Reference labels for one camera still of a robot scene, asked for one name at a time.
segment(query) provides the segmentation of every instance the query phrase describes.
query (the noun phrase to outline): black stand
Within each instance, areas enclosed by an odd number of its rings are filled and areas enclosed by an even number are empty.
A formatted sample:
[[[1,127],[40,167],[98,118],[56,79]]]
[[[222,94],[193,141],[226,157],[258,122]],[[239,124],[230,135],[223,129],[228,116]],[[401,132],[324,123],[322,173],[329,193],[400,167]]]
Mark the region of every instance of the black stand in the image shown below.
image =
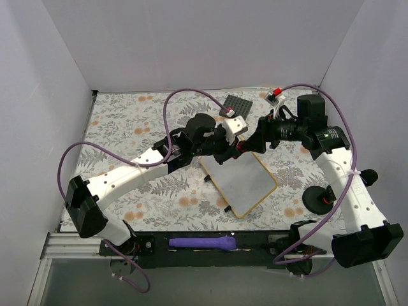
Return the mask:
[[[309,212],[316,215],[325,215],[333,208],[333,203],[324,201],[326,189],[319,186],[311,186],[303,192],[302,201]]]

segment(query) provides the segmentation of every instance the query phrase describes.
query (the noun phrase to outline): purple tube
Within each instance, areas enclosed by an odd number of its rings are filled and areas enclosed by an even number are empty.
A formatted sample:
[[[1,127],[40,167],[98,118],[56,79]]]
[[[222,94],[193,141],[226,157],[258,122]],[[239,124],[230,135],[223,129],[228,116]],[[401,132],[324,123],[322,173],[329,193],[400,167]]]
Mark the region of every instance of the purple tube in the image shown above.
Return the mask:
[[[237,243],[234,237],[219,238],[174,238],[168,241],[170,247],[188,247],[192,249],[235,250]]]

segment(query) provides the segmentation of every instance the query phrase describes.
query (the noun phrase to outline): yellow frame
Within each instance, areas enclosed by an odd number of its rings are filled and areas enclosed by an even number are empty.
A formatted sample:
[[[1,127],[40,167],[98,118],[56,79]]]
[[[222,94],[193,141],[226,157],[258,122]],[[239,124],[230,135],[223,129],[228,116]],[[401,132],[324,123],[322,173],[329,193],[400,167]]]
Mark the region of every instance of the yellow frame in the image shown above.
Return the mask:
[[[275,188],[273,188],[273,189],[272,189],[269,193],[267,193],[262,199],[260,199],[260,200],[259,200],[254,206],[252,206],[251,209],[249,209],[244,215],[242,215],[242,216],[237,215],[237,213],[234,211],[234,208],[232,208],[232,205],[230,204],[230,202],[229,202],[229,201],[227,200],[227,198],[225,197],[225,194],[222,192],[221,188],[218,186],[218,184],[217,184],[215,181],[211,180],[211,181],[214,183],[215,188],[217,188],[218,192],[219,192],[219,193],[221,194],[221,196],[224,198],[225,202],[226,202],[229,206],[231,206],[231,209],[232,209],[232,211],[233,211],[235,217],[237,217],[238,219],[244,218],[244,217],[245,217],[247,214],[249,214],[257,205],[259,205],[263,200],[265,200],[265,198],[266,198],[267,196],[269,196],[271,193],[273,193],[273,192],[278,188],[278,181],[277,181],[277,179],[274,177],[274,175],[273,175],[272,173],[270,173],[269,169],[264,165],[264,163],[262,163],[262,161],[259,159],[259,157],[258,157],[255,153],[253,153],[253,152],[251,152],[251,153],[252,153],[253,156],[255,156],[255,158],[258,160],[258,162],[261,164],[261,166],[266,170],[266,172],[269,173],[270,177],[272,177],[272,179],[275,181]],[[204,166],[203,163],[201,162],[201,159],[202,159],[202,158],[203,158],[203,157],[201,156],[198,161],[199,161],[201,167],[203,167],[204,171],[205,171],[207,174],[209,174],[208,170],[205,168],[205,166]]]

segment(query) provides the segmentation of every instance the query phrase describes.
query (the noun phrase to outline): white wall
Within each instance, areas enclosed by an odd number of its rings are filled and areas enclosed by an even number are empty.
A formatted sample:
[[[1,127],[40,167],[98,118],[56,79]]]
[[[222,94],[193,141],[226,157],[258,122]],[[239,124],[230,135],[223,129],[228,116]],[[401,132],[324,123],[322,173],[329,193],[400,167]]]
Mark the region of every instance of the white wall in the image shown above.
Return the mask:
[[[371,195],[389,222],[401,224],[405,235],[408,233],[407,16],[406,0],[365,0],[322,84],[338,100],[350,122],[358,148],[358,168],[373,168],[379,173],[379,181],[370,188]],[[405,237],[386,260],[401,305],[408,304],[407,253]]]
[[[320,84],[363,0],[43,0],[91,89]]]
[[[81,138],[91,92],[41,0],[0,0],[0,29],[0,304],[14,306],[58,224],[57,163]]]

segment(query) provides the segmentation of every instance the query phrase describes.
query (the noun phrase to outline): floral tablecloth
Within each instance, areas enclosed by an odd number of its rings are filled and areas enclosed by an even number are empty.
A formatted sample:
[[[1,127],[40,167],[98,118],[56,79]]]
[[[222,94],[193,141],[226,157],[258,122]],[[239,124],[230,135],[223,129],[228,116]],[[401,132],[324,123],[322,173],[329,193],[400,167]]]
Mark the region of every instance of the floral tablecloth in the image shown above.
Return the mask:
[[[263,100],[265,91],[240,89],[210,91],[220,102],[228,94],[253,101],[247,123],[248,137],[256,128],[258,117],[269,112]],[[288,107],[296,113],[296,97],[310,94],[308,90],[285,92]],[[85,140],[97,143],[133,159],[162,139],[163,103],[168,93],[98,94]],[[205,112],[221,122],[219,107],[206,97],[194,92],[175,95],[168,106],[171,129],[185,126],[196,113]],[[231,212],[225,213],[225,201],[213,184],[204,183],[205,172],[198,158],[190,166],[170,175],[148,182],[112,203],[108,210],[119,219],[125,219],[135,231],[181,230],[284,230],[291,223],[304,219],[321,219],[302,204],[302,193],[309,186],[325,186],[321,170],[310,154],[299,143],[281,142],[276,150],[268,150],[259,158],[275,175],[278,188],[243,219]],[[100,175],[120,162],[93,147],[84,146],[76,174],[89,178]],[[344,228],[340,211],[330,221],[335,228]],[[67,212],[64,212],[60,231],[75,231]]]

